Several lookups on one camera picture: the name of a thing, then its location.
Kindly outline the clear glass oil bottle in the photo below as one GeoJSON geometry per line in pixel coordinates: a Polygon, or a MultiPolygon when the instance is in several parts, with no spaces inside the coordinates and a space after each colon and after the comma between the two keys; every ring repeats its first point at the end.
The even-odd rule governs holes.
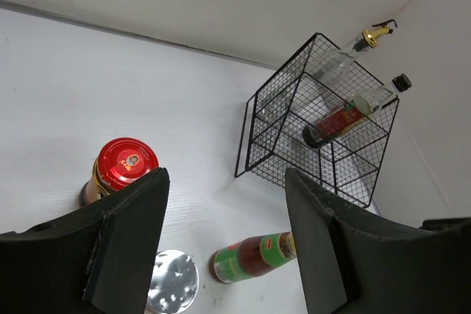
{"type": "Polygon", "coordinates": [[[265,122],[276,121],[288,109],[301,110],[314,95],[340,83],[362,54],[378,46],[378,39],[397,28],[394,19],[374,24],[359,32],[340,49],[329,49],[326,42],[308,45],[270,79],[258,94],[257,114],[265,122]]]}

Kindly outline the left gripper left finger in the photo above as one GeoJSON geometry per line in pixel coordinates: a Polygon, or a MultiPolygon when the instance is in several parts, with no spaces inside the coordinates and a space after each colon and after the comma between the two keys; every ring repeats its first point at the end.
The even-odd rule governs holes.
{"type": "Polygon", "coordinates": [[[25,232],[1,235],[3,313],[143,313],[169,199],[156,168],[25,232]]]}

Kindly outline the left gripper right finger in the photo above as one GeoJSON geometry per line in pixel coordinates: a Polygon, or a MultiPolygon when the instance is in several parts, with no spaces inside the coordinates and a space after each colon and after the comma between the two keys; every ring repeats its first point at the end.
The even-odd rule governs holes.
{"type": "Polygon", "coordinates": [[[310,313],[468,313],[470,220],[382,218],[301,171],[285,193],[310,313]]]}

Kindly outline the dark soy sauce bottle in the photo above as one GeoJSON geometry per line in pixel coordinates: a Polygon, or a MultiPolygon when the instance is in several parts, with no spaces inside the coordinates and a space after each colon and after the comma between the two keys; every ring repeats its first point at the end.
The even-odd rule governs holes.
{"type": "Polygon", "coordinates": [[[319,149],[360,123],[372,119],[386,103],[411,87],[411,80],[401,74],[374,90],[358,91],[324,117],[307,124],[302,131],[302,138],[311,148],[319,149]]]}

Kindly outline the silver lid shaker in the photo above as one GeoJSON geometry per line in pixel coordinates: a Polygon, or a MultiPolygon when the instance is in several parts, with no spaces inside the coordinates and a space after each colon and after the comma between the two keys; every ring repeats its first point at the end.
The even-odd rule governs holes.
{"type": "Polygon", "coordinates": [[[168,249],[155,257],[145,313],[184,313],[199,292],[199,270],[183,251],[168,249]]]}

